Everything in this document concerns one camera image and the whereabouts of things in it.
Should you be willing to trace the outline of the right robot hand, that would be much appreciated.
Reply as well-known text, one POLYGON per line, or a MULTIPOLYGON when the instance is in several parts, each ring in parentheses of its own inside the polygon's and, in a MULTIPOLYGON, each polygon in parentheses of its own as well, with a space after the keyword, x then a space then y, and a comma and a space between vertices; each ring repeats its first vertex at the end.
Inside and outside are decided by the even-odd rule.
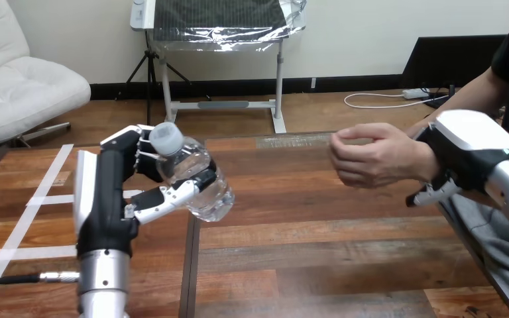
POLYGON ((488 115, 456 109, 442 112, 415 137, 434 152, 441 167, 406 199, 408 207, 430 205, 460 191, 478 191, 499 205, 509 196, 509 133, 488 115))

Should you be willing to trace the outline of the person's hand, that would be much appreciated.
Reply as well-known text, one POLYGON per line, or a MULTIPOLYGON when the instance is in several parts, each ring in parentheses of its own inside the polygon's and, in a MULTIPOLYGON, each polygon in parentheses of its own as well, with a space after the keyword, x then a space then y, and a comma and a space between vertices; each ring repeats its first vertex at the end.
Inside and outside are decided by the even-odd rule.
POLYGON ((378 188, 401 180, 428 182, 441 168, 433 150, 388 123, 359 124, 330 136, 329 156, 349 187, 378 188))

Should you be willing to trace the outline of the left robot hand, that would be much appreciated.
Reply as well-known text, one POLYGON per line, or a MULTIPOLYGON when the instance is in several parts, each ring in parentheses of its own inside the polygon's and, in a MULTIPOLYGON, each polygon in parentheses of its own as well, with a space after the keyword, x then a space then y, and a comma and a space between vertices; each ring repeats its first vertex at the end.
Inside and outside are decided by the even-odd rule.
POLYGON ((103 140, 100 152, 77 153, 74 224, 77 255, 132 254, 139 227, 200 198, 217 166, 173 123, 130 125, 103 140))

